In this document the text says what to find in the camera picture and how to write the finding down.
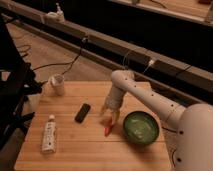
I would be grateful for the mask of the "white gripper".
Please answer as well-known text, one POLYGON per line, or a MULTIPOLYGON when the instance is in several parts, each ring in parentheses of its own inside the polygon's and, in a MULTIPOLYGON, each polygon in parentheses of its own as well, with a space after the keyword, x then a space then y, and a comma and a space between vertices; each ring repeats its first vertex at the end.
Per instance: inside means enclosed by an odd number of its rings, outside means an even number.
POLYGON ((112 86, 109 94, 107 95, 105 99, 105 105, 101 107, 100 110, 100 116, 103 116, 108 109, 113 110, 111 112, 112 115, 112 125, 116 125, 118 122, 118 119, 120 117, 120 111, 119 109, 121 108, 123 104, 123 98, 124 98, 125 92, 116 87, 112 86))

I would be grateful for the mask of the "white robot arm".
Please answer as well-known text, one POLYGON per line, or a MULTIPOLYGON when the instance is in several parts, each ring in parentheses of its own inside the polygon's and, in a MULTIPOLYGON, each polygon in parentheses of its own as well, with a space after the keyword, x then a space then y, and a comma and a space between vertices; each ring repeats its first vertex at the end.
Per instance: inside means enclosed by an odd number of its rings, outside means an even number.
POLYGON ((175 171, 213 171, 213 105, 184 107, 140 87, 131 70, 113 71, 111 82, 101 113, 111 110, 112 125, 118 121, 125 94, 130 93, 177 131, 175 171))

